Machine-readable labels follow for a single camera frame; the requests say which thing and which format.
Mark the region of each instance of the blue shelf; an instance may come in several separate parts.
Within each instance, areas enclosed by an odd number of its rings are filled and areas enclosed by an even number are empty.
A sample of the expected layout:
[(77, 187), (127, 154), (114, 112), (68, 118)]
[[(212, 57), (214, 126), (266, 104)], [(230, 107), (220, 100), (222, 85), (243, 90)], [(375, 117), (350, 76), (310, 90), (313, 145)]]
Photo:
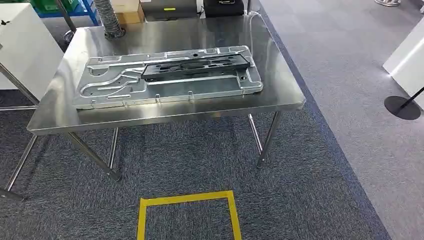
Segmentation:
[[(68, 15), (70, 17), (89, 16), (93, 24), (95, 26), (98, 26), (99, 23), (97, 22), (97, 19), (96, 19), (97, 9), (94, 8), (94, 11), (93, 11), (92, 7), (93, 7), (93, 0), (80, 0), (75, 10), (68, 12)], [(38, 16), (42, 19), (63, 17), (60, 12), (42, 13), (42, 12), (39, 12), (36, 8), (34, 9), (35, 9), (35, 12), (38, 14)]]

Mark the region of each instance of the table top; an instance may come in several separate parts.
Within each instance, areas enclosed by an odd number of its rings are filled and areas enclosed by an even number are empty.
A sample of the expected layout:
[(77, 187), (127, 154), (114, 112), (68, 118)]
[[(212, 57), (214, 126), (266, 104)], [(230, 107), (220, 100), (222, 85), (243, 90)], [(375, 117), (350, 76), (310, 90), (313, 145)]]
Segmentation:
[[(254, 94), (89, 110), (72, 105), (88, 58), (248, 46), (263, 82)], [(27, 129), (35, 135), (129, 127), (189, 119), (293, 111), (305, 97), (262, 17), (245, 16), (145, 22), (107, 40), (104, 29), (78, 28)]]

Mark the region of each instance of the white display stand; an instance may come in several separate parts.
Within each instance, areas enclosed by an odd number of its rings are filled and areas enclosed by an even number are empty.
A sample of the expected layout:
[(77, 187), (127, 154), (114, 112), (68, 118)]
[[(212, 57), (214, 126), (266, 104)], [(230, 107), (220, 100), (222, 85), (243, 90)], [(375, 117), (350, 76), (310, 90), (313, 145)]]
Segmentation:
[[(52, 80), (64, 53), (29, 3), (2, 3), (0, 63), (38, 100)], [(0, 90), (16, 87), (0, 73)]]
[[(383, 68), (409, 96), (424, 87), (424, 18), (392, 53)], [(417, 96), (415, 102), (424, 109), (424, 94)]]

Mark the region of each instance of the flexible metal duct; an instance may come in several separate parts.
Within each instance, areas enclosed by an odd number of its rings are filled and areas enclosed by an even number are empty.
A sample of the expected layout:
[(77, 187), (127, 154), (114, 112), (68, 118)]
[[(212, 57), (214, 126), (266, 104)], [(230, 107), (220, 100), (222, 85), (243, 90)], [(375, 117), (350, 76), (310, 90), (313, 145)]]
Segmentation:
[(110, 39), (120, 38), (125, 34), (115, 15), (110, 0), (94, 0), (98, 15), (104, 26), (104, 35)]

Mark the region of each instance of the yellow floor tape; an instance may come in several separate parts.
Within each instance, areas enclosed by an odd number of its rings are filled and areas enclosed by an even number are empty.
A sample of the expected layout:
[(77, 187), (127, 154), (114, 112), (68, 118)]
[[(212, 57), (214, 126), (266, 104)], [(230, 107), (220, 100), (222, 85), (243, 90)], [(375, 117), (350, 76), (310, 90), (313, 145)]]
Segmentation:
[(148, 206), (157, 206), (165, 204), (180, 204), (194, 201), (205, 201), (212, 199), (228, 199), (229, 216), (231, 218), (232, 232), (234, 240), (242, 240), (240, 232), (239, 217), (237, 216), (236, 201), (233, 191), (217, 191), (199, 194), (190, 194), (184, 196), (169, 196), (152, 199), (140, 198), (140, 210), (138, 215), (137, 240), (144, 240), (146, 228), (146, 209)]

